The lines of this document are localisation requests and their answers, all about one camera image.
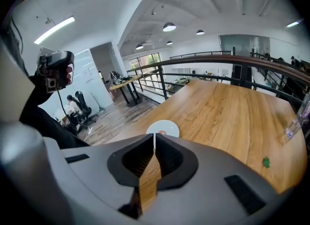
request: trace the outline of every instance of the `wooden standing table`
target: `wooden standing table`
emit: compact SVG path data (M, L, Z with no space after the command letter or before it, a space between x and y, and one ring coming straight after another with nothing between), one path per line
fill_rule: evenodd
M193 80L111 141L145 134L153 122L171 120L179 126L181 138L228 152L281 193L298 184L307 167L302 131L291 140L285 134L295 118L290 104L280 98ZM264 157L270 159L270 168L263 166ZM142 209L155 198L159 178L159 164L153 156L140 178Z
M140 76L140 75L137 75L137 76L131 78L130 80L128 80L128 81L126 81L126 82L124 82L124 83L122 83L122 84L111 86L111 87L110 87L110 90L120 89L120 90L121 90L121 93L122 93L122 95L123 95L123 97L124 97L124 99L125 99L125 101L126 101L126 103L127 103L127 106L128 106L128 107L136 106L136 105L138 105L138 104L140 104L140 103L142 102L142 98L139 97L138 92L137 92L136 87L135 87L135 85L134 85L133 82L134 82L135 80L140 79L140 78L141 78L141 76ZM135 98L135 95L133 94L133 92L132 92L132 90L131 90L131 88L130 88L130 83L131 83L131 85L132 85L132 88L134 89L134 92L136 93L137 98ZM129 90L129 93L130 93L130 95L131 95L131 97L132 97L132 100L131 100L131 101L128 101L128 99L127 99L127 97L126 97L126 95L125 95L125 93L124 93L124 91L123 91L123 87L124 87L124 86L127 86L128 90Z

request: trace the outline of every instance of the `ceiling light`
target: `ceiling light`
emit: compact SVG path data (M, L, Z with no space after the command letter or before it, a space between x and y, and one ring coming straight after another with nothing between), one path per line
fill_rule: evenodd
M137 45L136 49L142 49L143 45Z
M203 31L203 30L198 30L196 34L197 34L197 35L203 35L203 34L204 34L204 31Z
M75 21L73 16L66 19L65 21L59 23L58 25L54 26L53 28L49 29L47 32L45 32L41 37L39 37L37 40L34 41L35 44L40 44L44 39L49 37L54 32L58 31L60 28L64 27L67 24L70 24L71 22Z
M299 22L296 21L296 22L294 22L294 23L292 23L292 24L287 25L286 27L292 27L292 26L295 26L295 25L298 25L298 24L299 24Z
M172 31L176 28L175 24L168 22L164 25L163 31Z

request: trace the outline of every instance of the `wooden table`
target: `wooden table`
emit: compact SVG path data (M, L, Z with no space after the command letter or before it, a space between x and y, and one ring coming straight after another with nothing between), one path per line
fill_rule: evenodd
M287 140L285 128L296 118L290 104L258 91L210 81L192 80L176 94L111 141L146 133L158 120L171 120L180 137L209 145L236 157L263 176L278 193L298 184L307 167L300 130ZM270 168L262 164L270 159ZM160 178L153 156L140 178L142 209L156 196Z
M124 99L125 99L125 101L126 101L126 103L127 103L127 106L128 106L128 107L136 106L136 105L138 105L138 104L140 104L140 103L142 102L142 98L140 98L140 97L138 96L138 92L137 92L136 87L135 87L135 85L134 85L133 82L134 82L135 80L140 79L140 78L141 78L141 76L140 76L140 75L137 75L137 76L131 78L130 80L128 80L128 81L126 81L126 82L124 82L124 83L122 83L122 84L111 86L111 87L110 87L110 90L120 89L120 90L121 90L121 93L122 93L122 95L123 95L123 97L124 97ZM130 83L131 83L131 85L132 85L132 88L134 89L134 92L136 93L137 99L135 98L135 95L133 94L133 92L132 92L132 90L131 90L131 88L130 88ZM127 97L126 97L126 95L125 95L125 93L124 93L124 91L123 91L123 87L124 87L124 86L127 86L128 90L129 90L129 93L130 93L130 95L131 95L131 97L132 97L132 100L131 100L131 101L128 101L128 99L127 99Z

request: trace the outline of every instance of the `wooden handrail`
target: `wooden handrail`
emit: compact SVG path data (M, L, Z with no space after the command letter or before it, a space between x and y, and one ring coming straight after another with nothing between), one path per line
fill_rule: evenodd
M228 56L228 55L221 55L221 56L196 56L196 57L188 57L188 58L181 58L181 59L174 59L174 60L165 60L157 63L153 63L150 65L145 65L143 67L135 68L133 70L128 70L127 72L132 72L135 70L141 70L150 67L158 67L158 66L166 66L166 65L174 65L174 64L182 64L182 63L209 63L209 62L216 62L216 63L230 63L230 64L241 64L244 66L254 66L254 67L263 67L265 69L278 72L284 76L291 77L301 83L310 86L310 76L301 70L294 69L287 65L283 65L276 62L271 62L268 60L253 58L253 57L244 57L244 56Z

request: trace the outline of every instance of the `wooden floor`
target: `wooden floor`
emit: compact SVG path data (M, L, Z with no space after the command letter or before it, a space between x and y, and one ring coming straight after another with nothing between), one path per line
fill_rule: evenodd
M153 110L157 104L143 97L142 103L134 107L127 107L126 101L119 93L114 100L114 104L106 107L106 110L99 114L96 123L89 126L93 128L91 135L86 139L90 145L104 144L117 136L123 129ZM83 129L78 137L84 139L87 130Z

